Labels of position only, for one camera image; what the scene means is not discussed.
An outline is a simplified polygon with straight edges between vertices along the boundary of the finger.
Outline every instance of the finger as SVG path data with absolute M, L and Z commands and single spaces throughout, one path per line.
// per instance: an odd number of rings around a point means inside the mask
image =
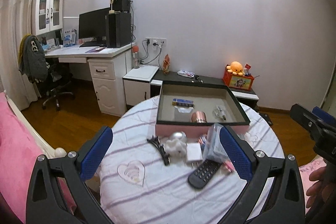
M 333 190 L 336 188 L 336 184 L 335 183 L 330 183 L 328 184 L 322 191 L 322 199 L 324 202 L 327 201 L 328 197 L 330 196 L 330 194 L 333 192 Z
M 310 208 L 314 204 L 315 198 L 316 198 L 315 195 L 312 195 L 311 197 L 308 198 L 306 208 Z
M 323 179 L 323 176 L 326 172 L 326 166 L 324 167 L 321 167 L 317 170 L 315 170 L 314 172 L 312 172 L 310 175 L 309 175 L 309 180 L 310 181 L 317 181 L 317 180 L 322 180 Z
M 308 188 L 306 195 L 307 196 L 317 195 L 317 193 L 321 189 L 321 186 L 322 186 L 321 181 L 315 182 L 311 187 Z

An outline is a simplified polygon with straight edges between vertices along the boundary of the pink box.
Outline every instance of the pink box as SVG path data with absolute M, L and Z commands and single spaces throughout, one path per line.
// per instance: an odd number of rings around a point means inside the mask
M 203 111 L 207 123 L 180 122 L 174 120 L 174 106 L 172 99 L 194 101 L 194 112 Z M 223 121 L 213 114 L 216 105 L 225 109 L 226 120 Z M 232 91 L 225 85 L 202 83 L 186 83 L 164 81 L 161 87 L 157 120 L 156 136 L 169 137 L 177 131 L 183 131 L 188 138 L 198 138 L 206 134 L 214 123 L 231 126 L 237 134 L 244 134 L 248 130 L 250 120 Z

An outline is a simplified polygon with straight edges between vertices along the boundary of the remote control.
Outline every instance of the remote control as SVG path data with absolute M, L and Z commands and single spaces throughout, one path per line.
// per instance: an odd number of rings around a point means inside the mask
M 204 188 L 221 165 L 222 164 L 212 160 L 205 160 L 194 172 L 189 175 L 188 183 L 195 189 Z

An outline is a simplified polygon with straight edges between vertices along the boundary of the computer monitor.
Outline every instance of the computer monitor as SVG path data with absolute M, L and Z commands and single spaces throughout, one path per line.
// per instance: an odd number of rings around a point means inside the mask
M 97 42 L 102 42 L 106 37 L 105 16 L 109 10 L 110 7 L 79 15 L 78 38 L 94 37 Z

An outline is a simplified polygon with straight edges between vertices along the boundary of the pink cloth with text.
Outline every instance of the pink cloth with text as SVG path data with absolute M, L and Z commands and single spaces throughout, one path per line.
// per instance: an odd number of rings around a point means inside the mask
M 308 196 L 306 195 L 306 192 L 308 190 L 308 188 L 310 186 L 312 186 L 315 181 L 310 181 L 309 180 L 309 175 L 321 168 L 321 167 L 324 167 L 326 166 L 326 163 L 323 161 L 323 158 L 322 157 L 319 157 L 318 159 L 306 164 L 306 165 L 303 165 L 299 168 L 300 170 L 300 175 L 301 175 L 301 179 L 302 179 L 302 184 L 303 184 L 303 191 L 304 191 L 304 203 L 307 204 L 307 200 L 308 200 Z
M 0 192 L 16 214 L 26 223 L 26 200 L 36 158 L 42 154 L 33 136 L 10 109 L 5 94 L 0 93 Z M 68 206 L 75 203 L 61 181 Z

